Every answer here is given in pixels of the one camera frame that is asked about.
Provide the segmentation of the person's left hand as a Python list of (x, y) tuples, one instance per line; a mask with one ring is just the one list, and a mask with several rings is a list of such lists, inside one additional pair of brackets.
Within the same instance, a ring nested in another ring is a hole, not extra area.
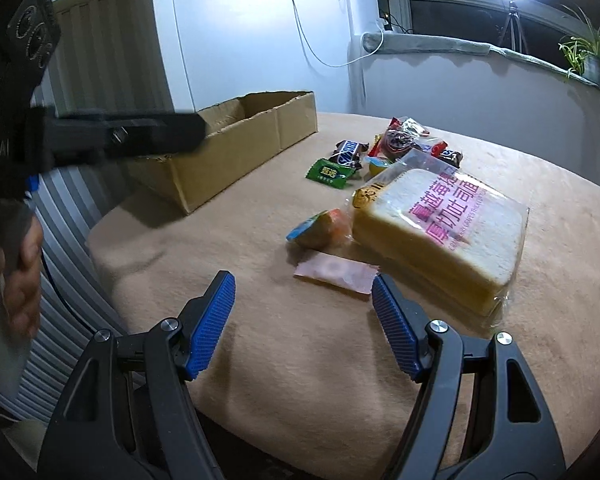
[[(41, 323), (42, 246), (43, 229), (38, 218), (33, 216), (22, 239), (18, 268), (6, 278), (3, 292), (10, 328), (29, 339), (35, 337)], [(4, 252), (0, 247), (0, 276), (4, 265)]]

